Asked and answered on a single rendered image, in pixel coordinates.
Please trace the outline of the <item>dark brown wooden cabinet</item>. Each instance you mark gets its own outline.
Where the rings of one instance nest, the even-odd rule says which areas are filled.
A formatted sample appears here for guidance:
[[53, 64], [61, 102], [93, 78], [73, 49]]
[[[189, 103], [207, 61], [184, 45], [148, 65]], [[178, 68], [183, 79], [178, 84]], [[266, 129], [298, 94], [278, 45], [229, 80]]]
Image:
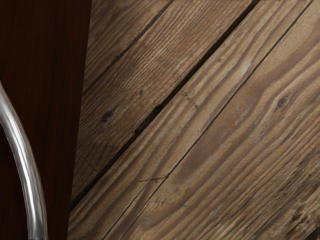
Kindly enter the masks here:
[[0, 0], [0, 82], [30, 142], [48, 240], [67, 240], [92, 0]]

